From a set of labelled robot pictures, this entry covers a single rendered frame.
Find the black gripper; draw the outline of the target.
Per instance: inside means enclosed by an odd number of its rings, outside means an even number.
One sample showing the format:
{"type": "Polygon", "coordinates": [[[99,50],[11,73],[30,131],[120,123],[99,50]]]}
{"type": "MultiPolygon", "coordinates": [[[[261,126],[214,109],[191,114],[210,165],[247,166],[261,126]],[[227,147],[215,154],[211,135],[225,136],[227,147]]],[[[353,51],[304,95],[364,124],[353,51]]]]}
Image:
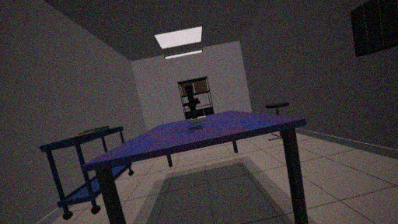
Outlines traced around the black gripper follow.
{"type": "Polygon", "coordinates": [[[192,112],[195,111],[196,105],[199,104],[199,103],[201,103],[200,101],[198,101],[197,103],[190,103],[190,99],[193,99],[193,98],[194,98],[193,96],[188,97],[189,103],[184,103],[184,104],[183,104],[184,107],[185,107],[185,106],[188,106],[188,107],[192,110],[192,112]],[[193,105],[192,105],[192,104],[193,104],[193,105]]]}

